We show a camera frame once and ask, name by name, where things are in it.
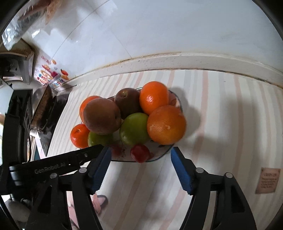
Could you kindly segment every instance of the green apple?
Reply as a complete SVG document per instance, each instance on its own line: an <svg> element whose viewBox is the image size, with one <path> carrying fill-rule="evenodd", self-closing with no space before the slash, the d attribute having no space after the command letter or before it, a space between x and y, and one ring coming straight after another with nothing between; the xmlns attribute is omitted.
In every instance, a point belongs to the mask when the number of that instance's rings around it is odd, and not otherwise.
<svg viewBox="0 0 283 230"><path fill-rule="evenodd" d="M130 146L146 143L150 139L146 129L147 119L145 113L133 113L126 117L120 127L121 141Z"/></svg>
<svg viewBox="0 0 283 230"><path fill-rule="evenodd" d="M103 146L107 146L112 144L113 142L113 134L107 134L107 135L99 135L93 132L89 132L87 143L90 146L94 146L97 144L102 144Z"/></svg>

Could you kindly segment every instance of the table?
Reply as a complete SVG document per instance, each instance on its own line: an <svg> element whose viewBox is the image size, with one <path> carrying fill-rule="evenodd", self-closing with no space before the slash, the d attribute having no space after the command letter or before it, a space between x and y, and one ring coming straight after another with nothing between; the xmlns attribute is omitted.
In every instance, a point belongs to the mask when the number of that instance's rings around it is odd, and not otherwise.
<svg viewBox="0 0 283 230"><path fill-rule="evenodd" d="M209 173L231 172L241 186L258 230L265 229L283 203L283 177L274 193L255 194L262 167L283 167L283 94L271 84L236 74L202 70L126 73L81 83L69 96L48 157L76 150L69 135L81 123L79 106L90 95L105 98L149 81L166 84L180 98L187 120L176 144L185 157ZM111 162L98 194L109 204L99 217L104 229L179 229L191 197L182 190L170 155L152 163ZM204 229L210 228L211 193Z"/></svg>

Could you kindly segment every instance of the mandarin orange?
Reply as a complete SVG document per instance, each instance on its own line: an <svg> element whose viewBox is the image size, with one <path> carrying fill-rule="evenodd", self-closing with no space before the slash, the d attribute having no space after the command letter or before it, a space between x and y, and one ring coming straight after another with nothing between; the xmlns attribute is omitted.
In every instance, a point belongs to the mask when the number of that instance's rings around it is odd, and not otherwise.
<svg viewBox="0 0 283 230"><path fill-rule="evenodd" d="M76 125L70 134L71 142L77 148L87 148L87 138L88 138L89 130L85 126L85 124Z"/></svg>
<svg viewBox="0 0 283 230"><path fill-rule="evenodd" d="M178 142L186 132L186 119L179 108L166 105L154 110L147 120L150 138L163 145Z"/></svg>
<svg viewBox="0 0 283 230"><path fill-rule="evenodd" d="M144 113L150 115L155 109L168 105L169 92L161 82L149 82L140 92L140 106Z"/></svg>
<svg viewBox="0 0 283 230"><path fill-rule="evenodd" d="M80 106L80 118L83 122L83 111L87 105L87 103L89 103L90 101L92 101L93 99L96 99L96 98L100 98L100 96L90 96L90 97L87 97L82 103L81 103L81 106Z"/></svg>

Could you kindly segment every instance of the label sticker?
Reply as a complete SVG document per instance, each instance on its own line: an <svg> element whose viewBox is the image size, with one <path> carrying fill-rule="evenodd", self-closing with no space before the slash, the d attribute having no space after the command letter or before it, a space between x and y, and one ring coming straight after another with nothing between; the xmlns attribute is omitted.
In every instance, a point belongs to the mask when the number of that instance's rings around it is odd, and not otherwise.
<svg viewBox="0 0 283 230"><path fill-rule="evenodd" d="M260 179L256 188L256 193L272 193L275 192L280 169L261 168Z"/></svg>

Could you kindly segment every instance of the plate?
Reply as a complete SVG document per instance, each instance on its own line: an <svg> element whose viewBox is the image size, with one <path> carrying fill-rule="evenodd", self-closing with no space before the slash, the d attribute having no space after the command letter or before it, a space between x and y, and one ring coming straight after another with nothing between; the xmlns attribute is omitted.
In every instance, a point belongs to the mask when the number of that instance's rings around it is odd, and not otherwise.
<svg viewBox="0 0 283 230"><path fill-rule="evenodd" d="M171 93L173 93L176 97L176 107L179 107L181 109L181 111L183 112L180 100L178 98L178 96L172 92L171 90L169 90ZM119 130L117 130L114 134L114 141L115 143L119 144L122 147L122 155L120 157L113 157L112 156L112 161L123 161L123 162L135 162L132 157L131 157L131 147L128 145L124 145L122 144L122 141L120 140L120 136L119 136ZM147 160L146 162L152 162L152 161L156 161L158 159L160 159L161 157L163 157L167 152L169 152L171 150L171 148L174 146L174 144L172 145L160 145L156 142L154 142L153 140L150 140L148 142L146 142L144 144L146 147L148 147L149 151L151 152L152 158L150 158L149 160Z"/></svg>

